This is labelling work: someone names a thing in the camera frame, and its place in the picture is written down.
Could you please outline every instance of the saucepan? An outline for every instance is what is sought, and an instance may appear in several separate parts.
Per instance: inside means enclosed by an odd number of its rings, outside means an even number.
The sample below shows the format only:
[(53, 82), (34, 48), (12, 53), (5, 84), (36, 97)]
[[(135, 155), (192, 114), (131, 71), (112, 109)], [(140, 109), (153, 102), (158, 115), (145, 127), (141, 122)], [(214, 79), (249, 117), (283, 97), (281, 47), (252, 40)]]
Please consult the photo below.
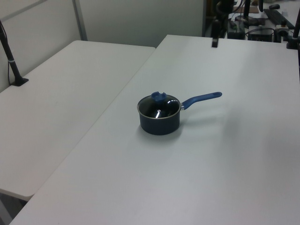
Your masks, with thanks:
[(171, 95), (154, 92), (141, 99), (137, 104), (141, 127), (152, 135), (167, 135), (179, 127), (181, 110), (188, 109), (196, 102), (221, 96), (221, 92), (214, 92), (192, 97), (180, 103), (177, 98)]

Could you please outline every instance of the blue handle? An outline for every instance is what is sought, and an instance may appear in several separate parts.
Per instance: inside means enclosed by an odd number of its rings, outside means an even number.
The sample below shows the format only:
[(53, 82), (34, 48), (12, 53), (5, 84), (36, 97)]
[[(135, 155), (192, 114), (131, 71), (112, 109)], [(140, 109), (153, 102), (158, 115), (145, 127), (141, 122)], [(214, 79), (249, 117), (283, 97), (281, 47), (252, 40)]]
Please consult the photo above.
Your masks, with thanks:
[(190, 99), (188, 99), (182, 103), (183, 110), (186, 110), (187, 108), (189, 108), (192, 104), (194, 104), (196, 102), (201, 102), (201, 101), (209, 100), (212, 98), (218, 98), (221, 96), (222, 96), (221, 92), (214, 92), (214, 93), (210, 93), (210, 94), (206, 94), (206, 95), (191, 97)]

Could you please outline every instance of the lid knob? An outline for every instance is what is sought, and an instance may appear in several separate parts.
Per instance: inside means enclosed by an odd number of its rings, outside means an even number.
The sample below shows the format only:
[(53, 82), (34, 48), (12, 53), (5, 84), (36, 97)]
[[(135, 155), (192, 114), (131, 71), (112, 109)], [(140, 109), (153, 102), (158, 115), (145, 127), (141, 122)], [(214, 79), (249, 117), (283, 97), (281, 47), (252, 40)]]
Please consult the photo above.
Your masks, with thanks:
[(167, 97), (166, 93), (159, 93), (158, 91), (154, 92), (151, 94), (151, 98), (156, 102), (156, 103), (162, 103), (165, 98)]

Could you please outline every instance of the table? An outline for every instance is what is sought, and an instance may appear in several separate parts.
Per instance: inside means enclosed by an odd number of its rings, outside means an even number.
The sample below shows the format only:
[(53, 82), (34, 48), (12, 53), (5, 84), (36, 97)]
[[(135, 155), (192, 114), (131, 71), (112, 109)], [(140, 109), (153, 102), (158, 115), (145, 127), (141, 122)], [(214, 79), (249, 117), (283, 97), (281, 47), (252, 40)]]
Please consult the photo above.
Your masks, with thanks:
[[(298, 224), (297, 51), (211, 42), (168, 35), (12, 225)], [(157, 90), (181, 101), (223, 96), (155, 136), (136, 105)]]
[(28, 201), (153, 51), (75, 41), (0, 93), (0, 192)]

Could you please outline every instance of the white wall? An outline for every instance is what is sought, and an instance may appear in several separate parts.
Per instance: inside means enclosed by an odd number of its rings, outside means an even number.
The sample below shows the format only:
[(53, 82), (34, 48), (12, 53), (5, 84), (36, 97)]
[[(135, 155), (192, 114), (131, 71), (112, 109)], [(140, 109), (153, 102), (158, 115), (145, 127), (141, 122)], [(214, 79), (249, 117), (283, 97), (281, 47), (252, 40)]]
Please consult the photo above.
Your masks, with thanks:
[(89, 41), (157, 47), (167, 34), (201, 36), (204, 0), (79, 0)]
[[(80, 40), (72, 0), (47, 0), (4, 21), (3, 26), (21, 76)], [(0, 92), (8, 87), (7, 62), (0, 45)]]

